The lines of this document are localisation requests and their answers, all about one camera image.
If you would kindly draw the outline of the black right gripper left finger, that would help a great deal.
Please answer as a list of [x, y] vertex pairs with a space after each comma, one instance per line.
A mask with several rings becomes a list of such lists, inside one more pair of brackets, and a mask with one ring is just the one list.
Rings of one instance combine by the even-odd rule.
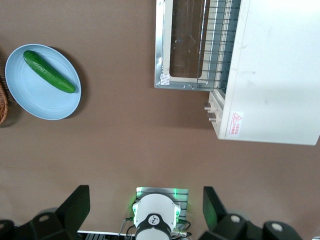
[[16, 226], [12, 220], [0, 221], [2, 240], [76, 240], [78, 230], [90, 212], [90, 187], [78, 186], [55, 210], [36, 215]]

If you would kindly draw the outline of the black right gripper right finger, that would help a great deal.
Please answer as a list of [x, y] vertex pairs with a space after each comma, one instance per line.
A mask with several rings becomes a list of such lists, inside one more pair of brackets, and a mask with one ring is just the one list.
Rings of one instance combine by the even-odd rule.
[[203, 188], [202, 212], [208, 230], [201, 240], [300, 240], [302, 237], [290, 225], [280, 221], [266, 221], [263, 227], [236, 213], [227, 212], [211, 186]]

